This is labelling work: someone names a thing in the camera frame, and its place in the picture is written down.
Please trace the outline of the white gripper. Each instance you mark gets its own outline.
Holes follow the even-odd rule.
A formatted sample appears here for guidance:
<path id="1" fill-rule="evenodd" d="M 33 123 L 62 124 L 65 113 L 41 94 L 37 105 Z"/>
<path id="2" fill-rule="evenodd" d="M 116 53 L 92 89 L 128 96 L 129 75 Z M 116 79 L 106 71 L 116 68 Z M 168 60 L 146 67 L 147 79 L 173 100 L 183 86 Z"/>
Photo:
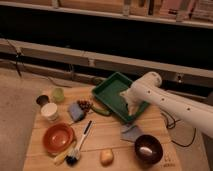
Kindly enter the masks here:
<path id="1" fill-rule="evenodd" d="M 126 104 L 126 108 L 128 110 L 128 115 L 132 116 L 134 115 L 138 109 L 139 109 L 139 105 L 140 102 L 139 100 L 134 96 L 133 92 L 131 91 L 130 88 L 128 88 L 125 91 L 122 91 L 120 93 L 120 96 L 125 100 Z"/>

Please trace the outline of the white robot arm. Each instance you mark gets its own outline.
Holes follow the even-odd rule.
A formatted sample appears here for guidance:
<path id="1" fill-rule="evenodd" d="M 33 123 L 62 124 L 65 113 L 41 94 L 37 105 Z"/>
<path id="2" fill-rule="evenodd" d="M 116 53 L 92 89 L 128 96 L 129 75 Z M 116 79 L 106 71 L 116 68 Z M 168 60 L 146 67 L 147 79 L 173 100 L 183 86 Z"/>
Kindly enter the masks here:
<path id="1" fill-rule="evenodd" d="M 146 101 L 176 115 L 213 138 L 213 106 L 169 93 L 160 88 L 161 84 L 162 78 L 157 72 L 148 72 L 122 91 L 120 96 L 125 99 L 130 113 L 142 101 Z"/>

